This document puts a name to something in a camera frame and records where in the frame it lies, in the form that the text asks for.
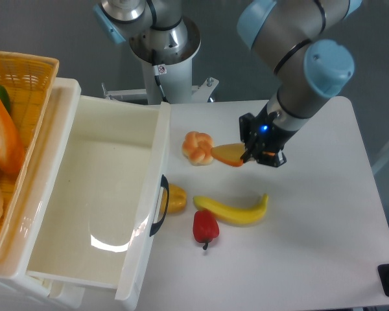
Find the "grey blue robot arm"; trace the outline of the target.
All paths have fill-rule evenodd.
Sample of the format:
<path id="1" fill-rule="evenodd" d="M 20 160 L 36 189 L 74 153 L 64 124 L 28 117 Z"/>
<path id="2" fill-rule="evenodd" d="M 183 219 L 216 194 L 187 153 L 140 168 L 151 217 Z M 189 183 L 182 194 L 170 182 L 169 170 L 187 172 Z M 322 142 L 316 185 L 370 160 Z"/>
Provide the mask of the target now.
<path id="1" fill-rule="evenodd" d="M 239 119 L 239 161 L 279 167 L 286 142 L 353 76 L 349 51 L 317 36 L 346 19 L 359 1 L 253 1 L 237 32 L 272 70 L 281 86 L 258 115 Z M 99 1 L 94 15 L 114 43 L 128 42 L 141 62 L 149 104 L 190 103 L 198 27 L 180 1 Z"/>

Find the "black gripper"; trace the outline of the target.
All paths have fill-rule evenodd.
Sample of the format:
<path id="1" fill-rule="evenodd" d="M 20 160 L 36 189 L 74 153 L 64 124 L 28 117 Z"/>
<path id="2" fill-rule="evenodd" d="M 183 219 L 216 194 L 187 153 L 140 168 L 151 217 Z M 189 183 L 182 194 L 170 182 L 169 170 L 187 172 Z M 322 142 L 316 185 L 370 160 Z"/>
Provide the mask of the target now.
<path id="1" fill-rule="evenodd" d="M 239 131 L 244 143 L 243 162 L 254 156 L 261 165 L 280 167 L 287 162 L 285 143 L 300 129 L 300 119 L 290 116 L 279 104 L 267 103 L 254 117 L 246 113 L 239 117 Z"/>

